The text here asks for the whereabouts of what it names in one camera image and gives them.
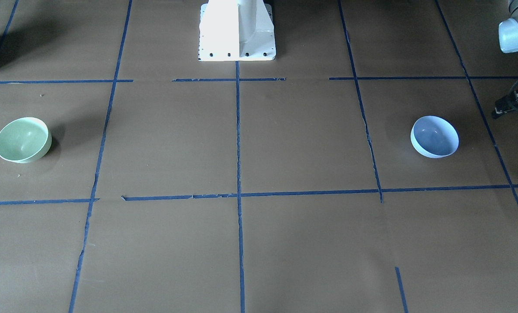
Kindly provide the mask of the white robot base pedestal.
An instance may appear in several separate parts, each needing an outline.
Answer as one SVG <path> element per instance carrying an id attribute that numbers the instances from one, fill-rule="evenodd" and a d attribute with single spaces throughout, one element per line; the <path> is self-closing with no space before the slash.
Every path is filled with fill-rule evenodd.
<path id="1" fill-rule="evenodd" d="M 201 5 L 198 60 L 276 58 L 273 10 L 263 0 L 210 0 Z"/>

